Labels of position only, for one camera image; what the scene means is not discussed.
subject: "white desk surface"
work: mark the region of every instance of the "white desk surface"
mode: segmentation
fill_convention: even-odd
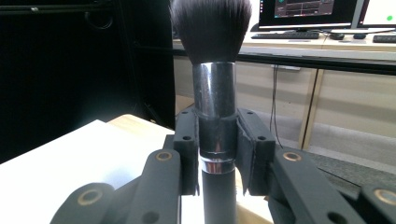
[[[251,39],[254,34],[247,32],[241,53],[396,61],[396,44],[373,43],[374,35],[393,33],[370,34],[363,40],[346,34],[341,42],[324,34],[316,40]],[[174,49],[183,49],[180,40],[174,40]]]
[[[119,188],[141,175],[149,153],[172,133],[131,115],[96,120],[1,164],[0,223],[50,223],[75,189],[92,182]],[[262,197],[237,201],[240,221],[249,220],[241,223],[272,220]],[[204,223],[202,197],[183,196],[182,221]]]

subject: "desk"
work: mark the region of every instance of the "desk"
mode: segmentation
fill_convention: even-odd
[[[75,189],[92,182],[119,188],[141,174],[147,155],[162,148],[172,133],[132,115],[109,123],[96,120],[1,164],[0,223],[50,223]],[[183,198],[184,223],[202,223],[200,200]],[[241,218],[250,218],[243,223],[268,223],[254,212],[247,215],[247,201],[239,201],[239,211],[245,211]],[[265,210],[262,198],[250,204]]]

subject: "computer mouse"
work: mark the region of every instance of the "computer mouse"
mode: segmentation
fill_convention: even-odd
[[[364,39],[364,38],[366,38],[366,34],[354,34],[353,38],[354,39]]]
[[[344,39],[344,34],[340,34],[340,33],[334,33],[334,34],[330,34],[329,38],[333,39],[333,40],[342,40]]]

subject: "black cable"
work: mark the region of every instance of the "black cable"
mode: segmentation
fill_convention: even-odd
[[[272,102],[271,119],[270,119],[270,132],[271,132],[271,128],[272,128],[272,118],[274,116],[276,139],[277,139],[277,142],[279,143],[280,147],[283,148],[282,144],[280,143],[279,136],[277,134],[277,125],[276,125],[276,83],[277,83],[277,69],[278,69],[278,67],[279,67],[279,65],[277,65],[277,64],[274,65],[274,87],[273,87],[273,102]]]
[[[353,182],[351,182],[351,181],[349,181],[349,180],[347,180],[347,179],[345,179],[345,178],[343,178],[343,177],[341,177],[341,176],[339,176],[339,175],[335,175],[335,174],[333,174],[333,173],[331,173],[331,172],[329,172],[329,171],[325,171],[325,170],[323,170],[322,168],[319,168],[319,167],[317,167],[319,170],[321,170],[322,172],[324,172],[324,173],[326,173],[326,174],[329,174],[329,175],[332,175],[332,176],[335,176],[335,177],[337,177],[337,178],[340,178],[340,179],[342,179],[342,180],[344,180],[344,181],[346,181],[347,183],[349,183],[349,184],[351,184],[351,185],[354,185],[354,186],[356,186],[356,187],[361,187],[360,185],[358,185],[358,184],[355,184],[355,183],[353,183]]]

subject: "dark background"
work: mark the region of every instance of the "dark background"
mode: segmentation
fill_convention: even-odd
[[[0,6],[0,162],[95,119],[133,114],[174,127],[173,57],[135,49],[172,48],[169,1],[114,0],[91,12],[97,24],[113,19],[105,30],[92,28],[84,12],[1,8],[47,2]],[[56,4],[65,2],[75,4]]]

